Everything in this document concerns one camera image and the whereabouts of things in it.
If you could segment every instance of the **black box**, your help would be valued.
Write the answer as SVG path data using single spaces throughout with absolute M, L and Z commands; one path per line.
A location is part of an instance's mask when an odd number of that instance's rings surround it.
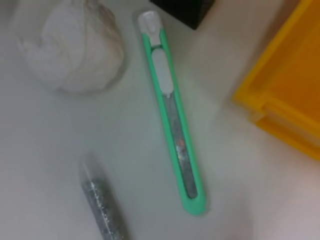
M 197 29 L 215 0 L 150 0 L 192 29 Z

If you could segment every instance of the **silver glitter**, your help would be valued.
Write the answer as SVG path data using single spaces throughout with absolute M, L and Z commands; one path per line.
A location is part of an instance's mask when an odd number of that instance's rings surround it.
M 128 239 L 115 200 L 104 179 L 95 178 L 82 184 L 103 240 Z
M 170 122 L 173 141 L 175 143 L 177 158 L 179 160 L 179 165 L 182 172 L 184 187 L 189 198 L 194 199 L 197 197 L 198 191 L 186 147 L 185 136 L 176 106 L 175 96 L 174 94 L 170 94 L 169 96 L 163 96 L 163 99 Z

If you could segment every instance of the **white crumpled bag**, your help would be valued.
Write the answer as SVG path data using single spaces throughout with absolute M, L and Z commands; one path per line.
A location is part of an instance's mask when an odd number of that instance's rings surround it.
M 42 29 L 40 44 L 19 40 L 27 63 L 54 89 L 103 89 L 124 61 L 113 13 L 97 0 L 62 0 Z

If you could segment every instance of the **glitter tube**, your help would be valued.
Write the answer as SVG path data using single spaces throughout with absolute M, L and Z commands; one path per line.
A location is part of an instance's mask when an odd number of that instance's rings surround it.
M 91 153 L 80 162 L 80 182 L 103 240 L 127 240 L 127 233 L 105 174 Z

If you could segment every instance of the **yellow plastic container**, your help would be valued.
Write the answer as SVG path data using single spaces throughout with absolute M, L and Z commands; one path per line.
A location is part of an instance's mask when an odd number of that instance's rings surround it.
M 301 0 L 234 99 L 257 126 L 320 160 L 320 0 Z

